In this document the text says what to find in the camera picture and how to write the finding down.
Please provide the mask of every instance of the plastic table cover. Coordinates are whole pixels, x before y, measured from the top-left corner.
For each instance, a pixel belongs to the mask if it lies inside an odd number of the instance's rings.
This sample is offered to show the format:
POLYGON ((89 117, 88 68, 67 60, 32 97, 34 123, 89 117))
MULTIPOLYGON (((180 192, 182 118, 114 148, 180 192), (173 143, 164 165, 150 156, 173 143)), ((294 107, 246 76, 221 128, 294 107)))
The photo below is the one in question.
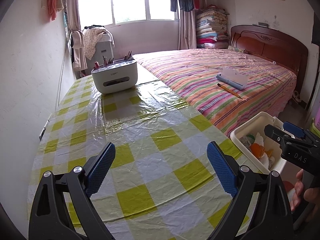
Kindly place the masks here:
MULTIPOLYGON (((92 76, 73 84, 39 145, 28 215, 45 171, 69 172, 110 141, 116 158, 91 201, 115 239, 207 239, 231 200, 208 161, 208 143, 215 140, 240 165, 257 168, 164 83, 141 66, 138 73, 135 88, 106 96, 97 91, 92 76)), ((73 224, 84 234, 70 195, 65 196, 73 224)), ((256 200, 254 194, 242 231, 256 200)))

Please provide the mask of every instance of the finger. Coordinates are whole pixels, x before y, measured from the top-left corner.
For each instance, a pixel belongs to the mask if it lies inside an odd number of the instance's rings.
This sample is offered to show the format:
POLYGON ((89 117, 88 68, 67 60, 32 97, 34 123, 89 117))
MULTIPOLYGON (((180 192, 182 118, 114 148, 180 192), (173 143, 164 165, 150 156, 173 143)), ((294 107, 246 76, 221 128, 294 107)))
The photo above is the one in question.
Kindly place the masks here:
POLYGON ((297 181, 296 185, 294 185, 294 189, 298 196, 300 196, 301 193, 303 192, 303 187, 304 186, 301 180, 297 181))
POLYGON ((291 209, 291 212, 293 212, 293 211, 294 211, 293 201, 290 201, 290 209, 291 209))
POLYGON ((303 198, 310 203, 320 205, 320 188, 307 189, 303 198))
POLYGON ((293 194, 293 196, 292 196, 292 208, 291 208, 291 210, 294 211, 297 208, 297 206, 299 206, 300 202, 301 202, 301 198, 295 192, 293 194))
POLYGON ((302 179, 302 175, 303 175, 303 170, 301 169, 301 170, 297 173, 296 178, 297 178, 297 179, 302 179))

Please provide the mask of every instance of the striped bedsheet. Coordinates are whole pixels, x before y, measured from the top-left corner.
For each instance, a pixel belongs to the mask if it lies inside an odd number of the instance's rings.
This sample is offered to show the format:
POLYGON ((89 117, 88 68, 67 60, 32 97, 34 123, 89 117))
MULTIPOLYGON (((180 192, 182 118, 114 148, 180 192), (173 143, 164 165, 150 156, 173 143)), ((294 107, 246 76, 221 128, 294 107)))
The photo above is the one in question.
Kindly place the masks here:
POLYGON ((278 116, 292 97, 297 77, 256 56, 227 49, 189 49, 138 54, 137 62, 193 105, 227 136, 257 113, 278 116), (222 67, 248 76, 239 99, 219 88, 222 67))

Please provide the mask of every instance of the curtain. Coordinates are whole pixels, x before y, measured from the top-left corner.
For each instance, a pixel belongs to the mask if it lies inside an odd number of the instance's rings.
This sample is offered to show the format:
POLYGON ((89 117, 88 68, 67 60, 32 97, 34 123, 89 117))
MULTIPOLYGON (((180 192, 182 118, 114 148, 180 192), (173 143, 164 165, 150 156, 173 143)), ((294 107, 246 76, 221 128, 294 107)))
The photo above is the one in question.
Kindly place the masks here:
POLYGON ((71 30, 71 61, 75 71, 87 69, 84 56, 84 36, 80 29, 78 0, 67 0, 68 22, 71 30))
POLYGON ((180 10, 180 29, 178 49, 196 49, 196 12, 180 10))

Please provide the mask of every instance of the yellow pencil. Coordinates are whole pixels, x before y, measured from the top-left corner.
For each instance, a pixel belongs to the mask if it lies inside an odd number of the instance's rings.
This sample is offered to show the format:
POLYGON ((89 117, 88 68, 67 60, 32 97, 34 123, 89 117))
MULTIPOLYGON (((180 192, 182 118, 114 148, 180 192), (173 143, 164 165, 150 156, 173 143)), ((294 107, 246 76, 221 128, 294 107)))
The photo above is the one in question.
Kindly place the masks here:
POLYGON ((241 96, 239 96, 236 92, 231 91, 230 89, 226 88, 225 86, 221 85, 218 83, 218 87, 221 87, 222 89, 224 89, 225 91, 227 91, 230 94, 233 94, 234 96, 236 96, 237 98, 242 99, 241 96))

